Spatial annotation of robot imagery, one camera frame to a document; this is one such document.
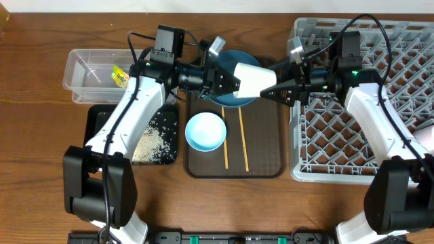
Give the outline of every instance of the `transparent plastic container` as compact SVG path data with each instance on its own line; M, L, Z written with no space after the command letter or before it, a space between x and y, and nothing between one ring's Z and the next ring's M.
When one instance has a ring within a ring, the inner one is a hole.
M133 63L129 49L74 49L68 56L63 87L73 92L73 101L79 104L117 104L125 88L118 87L111 78L113 65L128 73ZM169 95L166 104L175 102L175 97Z

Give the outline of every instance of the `table surface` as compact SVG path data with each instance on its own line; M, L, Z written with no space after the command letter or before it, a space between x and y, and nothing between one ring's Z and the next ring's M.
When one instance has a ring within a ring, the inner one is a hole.
M127 32L155 35L158 24L198 39L226 39L226 48L285 56L299 17L354 14L12 14L0 44L0 243L64 243L70 232L95 231L64 210L62 157L81 146L90 105L75 104L62 86L75 48L127 49ZM434 22L434 15L378 15L381 20ZM135 48L153 45L134 39ZM186 47L186 59L194 49ZM289 109L285 109L288 135ZM180 128L185 105L180 104ZM296 182L289 169L274 180L197 180L184 170L183 137L173 165L134 166L136 211L151 228L187 232L330 230L363 210L367 186ZM289 163L289 152L286 152ZM434 231L410 234L431 243Z

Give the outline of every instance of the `light blue bowl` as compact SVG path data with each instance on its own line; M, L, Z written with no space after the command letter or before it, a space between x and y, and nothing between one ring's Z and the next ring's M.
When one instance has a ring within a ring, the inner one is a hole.
M226 125L213 113L199 113L187 123L185 138L192 148L201 152L210 152L224 142Z

